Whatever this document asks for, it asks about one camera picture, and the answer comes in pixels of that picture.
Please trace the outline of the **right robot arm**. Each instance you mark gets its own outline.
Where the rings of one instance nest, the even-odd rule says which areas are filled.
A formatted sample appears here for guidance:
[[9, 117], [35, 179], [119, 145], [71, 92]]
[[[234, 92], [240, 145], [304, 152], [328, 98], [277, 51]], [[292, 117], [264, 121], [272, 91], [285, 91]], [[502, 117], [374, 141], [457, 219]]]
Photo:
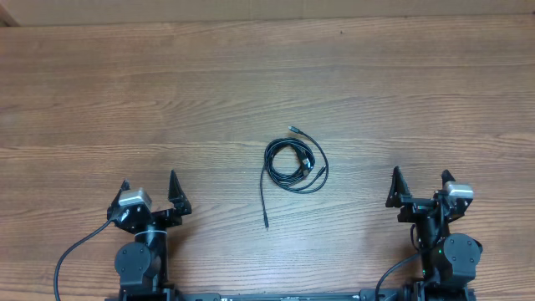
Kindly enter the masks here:
[[[374, 289], [375, 298], [385, 300], [474, 300], [468, 283], [476, 278], [483, 246], [476, 239], [450, 232], [449, 225], [465, 216], [474, 199], [471, 185], [456, 181], [444, 170], [442, 188], [430, 198], [410, 192], [398, 166], [393, 169], [385, 205], [400, 210], [399, 222], [411, 225], [410, 240], [416, 253], [389, 268]], [[419, 258], [422, 277], [404, 285], [398, 293], [382, 293], [385, 279], [398, 268]]]

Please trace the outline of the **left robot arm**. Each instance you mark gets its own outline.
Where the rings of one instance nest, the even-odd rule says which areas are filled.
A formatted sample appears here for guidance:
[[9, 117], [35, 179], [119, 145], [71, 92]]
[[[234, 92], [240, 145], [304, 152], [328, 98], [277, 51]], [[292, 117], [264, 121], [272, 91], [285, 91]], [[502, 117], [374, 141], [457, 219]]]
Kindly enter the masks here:
[[108, 220], [134, 236], [134, 241], [115, 255], [115, 270], [120, 277], [119, 300], [183, 299], [169, 281], [168, 229], [180, 226], [192, 209], [174, 171], [170, 174], [167, 199], [170, 208], [153, 212], [149, 194], [142, 188], [132, 189], [128, 181], [123, 181], [108, 208]]

